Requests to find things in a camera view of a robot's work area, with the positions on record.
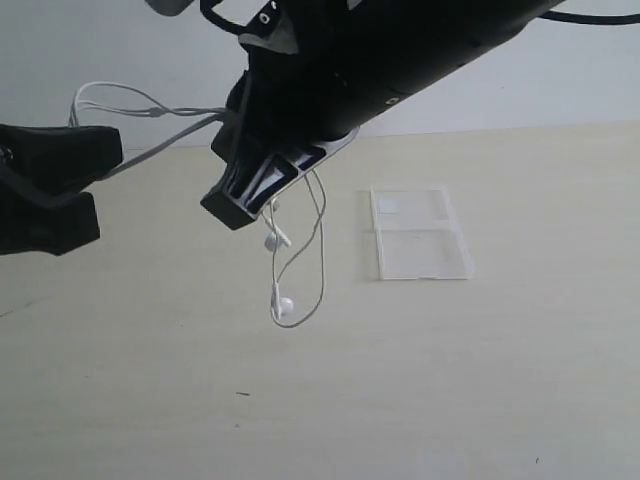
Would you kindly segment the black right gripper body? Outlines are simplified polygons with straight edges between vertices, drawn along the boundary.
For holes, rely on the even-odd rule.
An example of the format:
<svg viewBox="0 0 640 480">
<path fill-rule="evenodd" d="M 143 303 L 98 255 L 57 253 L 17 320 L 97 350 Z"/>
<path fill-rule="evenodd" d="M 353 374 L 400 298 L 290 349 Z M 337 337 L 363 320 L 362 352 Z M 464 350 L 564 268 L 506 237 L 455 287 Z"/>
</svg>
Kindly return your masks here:
<svg viewBox="0 0 640 480">
<path fill-rule="evenodd" d="M 424 89 L 427 1 L 269 1 L 240 29 L 246 132 L 337 140 Z"/>
</svg>

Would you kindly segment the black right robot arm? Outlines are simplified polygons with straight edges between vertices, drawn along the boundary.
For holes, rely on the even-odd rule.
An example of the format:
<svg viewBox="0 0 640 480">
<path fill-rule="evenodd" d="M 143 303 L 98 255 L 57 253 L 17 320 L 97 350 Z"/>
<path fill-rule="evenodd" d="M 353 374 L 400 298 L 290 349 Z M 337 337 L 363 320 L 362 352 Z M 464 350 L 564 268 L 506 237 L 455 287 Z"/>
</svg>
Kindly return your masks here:
<svg viewBox="0 0 640 480">
<path fill-rule="evenodd" d="M 233 34 L 248 67 L 211 148 L 225 163 L 202 206 L 232 230 L 348 145 L 359 128 L 518 35 L 531 21 L 623 26 L 554 1 L 269 1 L 246 24 L 202 15 Z"/>
</svg>

